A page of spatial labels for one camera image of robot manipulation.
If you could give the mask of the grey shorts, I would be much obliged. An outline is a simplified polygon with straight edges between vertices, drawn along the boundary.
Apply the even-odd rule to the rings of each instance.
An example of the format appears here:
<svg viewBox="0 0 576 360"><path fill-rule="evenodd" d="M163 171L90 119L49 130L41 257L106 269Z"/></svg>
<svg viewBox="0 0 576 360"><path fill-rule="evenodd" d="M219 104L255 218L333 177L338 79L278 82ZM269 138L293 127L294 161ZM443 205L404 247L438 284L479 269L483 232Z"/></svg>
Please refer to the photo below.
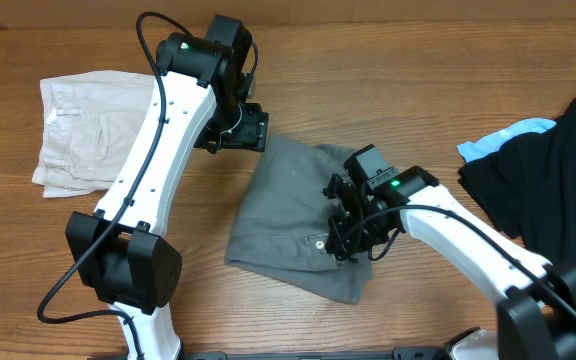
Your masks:
<svg viewBox="0 0 576 360"><path fill-rule="evenodd" d="M316 295L357 304L372 279L365 255L339 266L325 249L327 220L335 206L321 190L352 148L307 145L271 134L239 207L224 262L297 286Z"/></svg>

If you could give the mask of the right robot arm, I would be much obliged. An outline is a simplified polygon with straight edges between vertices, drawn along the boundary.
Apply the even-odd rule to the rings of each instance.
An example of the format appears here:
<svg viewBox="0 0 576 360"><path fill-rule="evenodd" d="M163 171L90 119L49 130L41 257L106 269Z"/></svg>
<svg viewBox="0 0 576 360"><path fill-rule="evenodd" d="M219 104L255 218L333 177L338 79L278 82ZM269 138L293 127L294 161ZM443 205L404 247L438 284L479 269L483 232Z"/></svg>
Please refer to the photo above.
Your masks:
<svg viewBox="0 0 576 360"><path fill-rule="evenodd" d="M576 360L576 266L555 267L464 208L419 166L395 170L373 145L353 153L323 195L336 201L326 251L339 264L407 233L446 258L490 301L497 328L467 330L396 359Z"/></svg>

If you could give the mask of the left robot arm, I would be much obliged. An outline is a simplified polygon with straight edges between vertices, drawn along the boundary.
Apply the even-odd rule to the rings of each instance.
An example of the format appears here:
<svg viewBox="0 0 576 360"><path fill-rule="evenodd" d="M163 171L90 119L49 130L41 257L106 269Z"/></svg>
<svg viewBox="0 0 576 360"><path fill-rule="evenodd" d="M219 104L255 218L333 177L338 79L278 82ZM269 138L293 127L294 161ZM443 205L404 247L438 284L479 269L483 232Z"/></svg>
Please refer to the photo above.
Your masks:
<svg viewBox="0 0 576 360"><path fill-rule="evenodd" d="M128 157L90 215L65 237L75 273L120 322L128 359L180 359L169 302L181 254L165 239L173 198L193 150L265 149L268 115L251 102L258 49L243 22L217 15L206 34L178 26L147 59L152 99Z"/></svg>

